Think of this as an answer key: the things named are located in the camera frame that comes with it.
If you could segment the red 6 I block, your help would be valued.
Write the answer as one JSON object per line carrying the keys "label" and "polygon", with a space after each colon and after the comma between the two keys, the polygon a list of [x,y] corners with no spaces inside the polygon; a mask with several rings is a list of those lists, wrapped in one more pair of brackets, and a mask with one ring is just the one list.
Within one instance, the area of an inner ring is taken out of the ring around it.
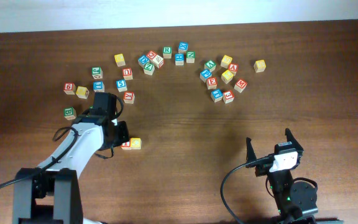
{"label": "red 6 I block", "polygon": [[75,95],[76,94],[76,86],[74,83],[65,83],[63,91],[67,95]]}

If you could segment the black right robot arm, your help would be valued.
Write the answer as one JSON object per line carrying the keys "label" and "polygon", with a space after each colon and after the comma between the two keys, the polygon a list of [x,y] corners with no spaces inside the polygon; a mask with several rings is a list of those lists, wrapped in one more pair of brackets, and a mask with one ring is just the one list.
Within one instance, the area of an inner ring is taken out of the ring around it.
{"label": "black right robot arm", "polygon": [[343,223],[342,220],[327,218],[315,219],[318,213],[317,191],[315,181],[304,177],[293,178],[291,171],[300,165],[304,149],[287,128],[287,140],[278,143],[274,152],[258,158],[251,144],[246,139],[247,168],[254,168],[257,177],[266,176],[265,186],[272,189],[279,216],[274,223]]}

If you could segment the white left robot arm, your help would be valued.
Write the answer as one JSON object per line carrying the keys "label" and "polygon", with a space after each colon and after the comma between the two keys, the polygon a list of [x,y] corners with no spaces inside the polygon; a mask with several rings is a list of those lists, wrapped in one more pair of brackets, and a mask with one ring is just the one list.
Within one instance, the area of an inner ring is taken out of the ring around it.
{"label": "white left robot arm", "polygon": [[129,141],[122,111],[92,107],[61,128],[63,142],[35,168],[22,168],[14,184],[13,223],[90,223],[83,215],[78,179],[98,151]]}

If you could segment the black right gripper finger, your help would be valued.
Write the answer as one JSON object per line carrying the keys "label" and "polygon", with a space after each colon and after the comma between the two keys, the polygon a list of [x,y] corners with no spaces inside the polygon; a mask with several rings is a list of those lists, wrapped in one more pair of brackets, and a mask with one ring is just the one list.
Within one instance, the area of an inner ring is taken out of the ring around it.
{"label": "black right gripper finger", "polygon": [[299,142],[292,135],[289,128],[285,129],[285,135],[287,137],[287,141],[292,143],[293,147],[296,149],[297,152],[303,152],[302,146],[299,144]]}
{"label": "black right gripper finger", "polygon": [[254,149],[251,144],[251,138],[246,138],[246,148],[247,148],[247,163],[251,164],[257,160]]}

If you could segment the green R block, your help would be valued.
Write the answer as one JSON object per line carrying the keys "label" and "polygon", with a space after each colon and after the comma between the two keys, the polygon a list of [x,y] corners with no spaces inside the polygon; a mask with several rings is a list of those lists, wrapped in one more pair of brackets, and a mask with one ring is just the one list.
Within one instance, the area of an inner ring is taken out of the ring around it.
{"label": "green R block", "polygon": [[163,58],[171,58],[172,57],[172,48],[168,46],[163,47]]}

